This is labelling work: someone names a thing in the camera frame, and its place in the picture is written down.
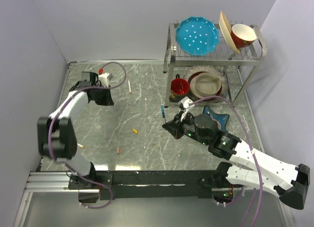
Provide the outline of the blue pen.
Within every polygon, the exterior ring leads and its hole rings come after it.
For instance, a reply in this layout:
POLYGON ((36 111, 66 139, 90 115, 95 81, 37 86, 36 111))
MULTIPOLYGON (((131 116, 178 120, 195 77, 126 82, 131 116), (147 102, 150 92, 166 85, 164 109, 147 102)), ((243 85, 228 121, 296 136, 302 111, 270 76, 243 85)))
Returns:
POLYGON ((160 109, 161 109, 161 115, 162 115, 163 123, 165 124, 166 123, 166 118, 165 118, 164 106, 161 105, 160 109))

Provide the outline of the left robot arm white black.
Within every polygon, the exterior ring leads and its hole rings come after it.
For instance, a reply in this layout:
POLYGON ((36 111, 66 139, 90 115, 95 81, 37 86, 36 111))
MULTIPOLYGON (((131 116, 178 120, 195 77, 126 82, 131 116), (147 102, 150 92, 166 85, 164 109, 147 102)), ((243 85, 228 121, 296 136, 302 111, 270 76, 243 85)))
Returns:
POLYGON ((70 180, 84 189, 100 185, 95 167, 78 152, 78 142, 73 121, 90 101, 100 106, 113 106, 109 89, 104 88, 99 75, 82 72, 81 80, 69 90, 59 108, 37 121, 39 153, 58 164, 65 165, 72 173, 70 180))

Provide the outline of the white pen pink tip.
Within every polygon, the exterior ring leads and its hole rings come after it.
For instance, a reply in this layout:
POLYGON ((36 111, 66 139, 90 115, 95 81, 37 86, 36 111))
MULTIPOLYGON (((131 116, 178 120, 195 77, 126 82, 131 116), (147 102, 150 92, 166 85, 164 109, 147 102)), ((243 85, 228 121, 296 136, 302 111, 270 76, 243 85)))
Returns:
POLYGON ((132 94, 131 82, 128 80, 129 94, 132 94))

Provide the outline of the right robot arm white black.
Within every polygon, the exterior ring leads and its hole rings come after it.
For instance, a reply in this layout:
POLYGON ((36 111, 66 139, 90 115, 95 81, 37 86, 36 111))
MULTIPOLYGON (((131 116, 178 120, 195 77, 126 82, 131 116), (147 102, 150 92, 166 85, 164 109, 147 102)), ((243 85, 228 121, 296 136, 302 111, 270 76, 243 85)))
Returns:
POLYGON ((187 136, 206 145, 212 155, 231 163, 227 170, 215 174, 218 186, 226 187, 231 183, 263 189, 291 208, 304 209, 310 184, 308 166, 285 163, 251 149, 247 142, 220 130, 208 113, 198 116, 188 113, 185 119, 179 113, 162 127, 175 139, 187 136))

